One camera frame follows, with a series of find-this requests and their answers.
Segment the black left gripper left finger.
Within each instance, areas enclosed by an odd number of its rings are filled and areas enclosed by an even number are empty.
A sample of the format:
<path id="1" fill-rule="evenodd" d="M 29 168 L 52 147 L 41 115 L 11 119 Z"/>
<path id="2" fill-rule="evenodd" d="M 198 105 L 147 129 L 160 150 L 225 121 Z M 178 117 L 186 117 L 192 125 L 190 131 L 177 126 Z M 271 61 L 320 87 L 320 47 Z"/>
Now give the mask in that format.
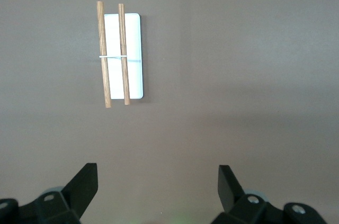
<path id="1" fill-rule="evenodd" d="M 80 223 L 98 186 L 97 164 L 87 163 L 66 186 L 26 205 L 20 206 L 13 198 L 1 199 L 1 223 Z"/>

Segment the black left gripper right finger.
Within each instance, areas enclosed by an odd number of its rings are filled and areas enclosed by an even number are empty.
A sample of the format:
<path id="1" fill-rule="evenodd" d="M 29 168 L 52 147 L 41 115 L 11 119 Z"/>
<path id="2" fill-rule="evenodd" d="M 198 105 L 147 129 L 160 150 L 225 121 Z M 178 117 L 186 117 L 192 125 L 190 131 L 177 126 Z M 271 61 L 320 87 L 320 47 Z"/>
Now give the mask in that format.
<path id="1" fill-rule="evenodd" d="M 280 210 L 259 195 L 245 193 L 228 165 L 219 166 L 218 195 L 224 211 L 212 223 L 326 224 L 324 218 L 306 204 L 291 202 Z"/>

